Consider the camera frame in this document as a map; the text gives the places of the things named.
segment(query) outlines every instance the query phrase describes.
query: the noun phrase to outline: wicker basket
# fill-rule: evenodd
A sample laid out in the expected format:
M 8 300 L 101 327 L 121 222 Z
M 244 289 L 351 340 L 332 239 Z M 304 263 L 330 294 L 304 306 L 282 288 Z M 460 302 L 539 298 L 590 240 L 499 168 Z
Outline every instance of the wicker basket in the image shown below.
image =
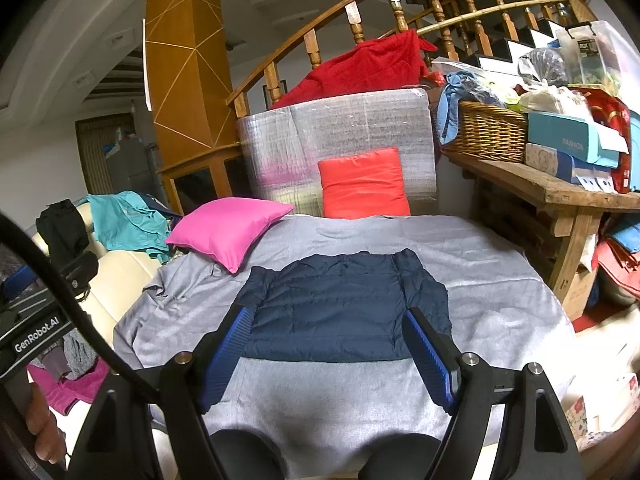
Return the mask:
M 459 153 L 487 160 L 523 162 L 527 117 L 498 106 L 459 102 L 458 136 L 442 146 L 443 153 Z

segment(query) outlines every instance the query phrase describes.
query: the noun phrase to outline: clear plastic container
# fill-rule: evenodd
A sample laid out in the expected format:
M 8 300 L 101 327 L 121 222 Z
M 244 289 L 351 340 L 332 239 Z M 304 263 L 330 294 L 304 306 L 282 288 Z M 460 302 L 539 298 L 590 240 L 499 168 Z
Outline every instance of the clear plastic container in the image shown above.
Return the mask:
M 602 88 L 640 113 L 640 56 L 609 22 L 557 32 L 571 85 Z

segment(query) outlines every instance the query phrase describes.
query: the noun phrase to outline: bubble wrap package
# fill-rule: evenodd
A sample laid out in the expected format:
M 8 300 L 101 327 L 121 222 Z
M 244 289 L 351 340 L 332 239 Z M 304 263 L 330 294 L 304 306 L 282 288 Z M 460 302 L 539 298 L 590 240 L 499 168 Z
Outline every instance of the bubble wrap package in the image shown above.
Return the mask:
M 318 161 L 395 146 L 413 215 L 436 212 L 433 133 L 418 88 L 319 99 L 245 117 L 238 131 L 257 196 L 322 216 Z

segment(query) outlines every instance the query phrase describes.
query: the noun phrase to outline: brown curtain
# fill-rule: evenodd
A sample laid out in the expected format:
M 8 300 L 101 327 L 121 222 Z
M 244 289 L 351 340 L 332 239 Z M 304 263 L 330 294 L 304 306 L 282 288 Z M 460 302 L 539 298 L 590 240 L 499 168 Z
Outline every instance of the brown curtain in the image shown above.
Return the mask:
M 121 127 L 135 132 L 131 114 L 115 114 L 76 122 L 78 152 L 86 189 L 90 194 L 113 194 L 104 147 L 116 142 L 116 131 Z

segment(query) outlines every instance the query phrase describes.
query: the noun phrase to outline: human hand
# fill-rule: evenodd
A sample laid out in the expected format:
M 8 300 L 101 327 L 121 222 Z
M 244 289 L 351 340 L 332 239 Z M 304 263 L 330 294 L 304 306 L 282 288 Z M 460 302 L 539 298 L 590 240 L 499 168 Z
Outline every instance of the human hand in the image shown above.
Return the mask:
M 31 434 L 36 436 L 35 453 L 40 460 L 52 464 L 65 458 L 65 434 L 58 429 L 56 416 L 51 413 L 47 399 L 36 383 L 31 383 L 31 403 L 25 414 Z

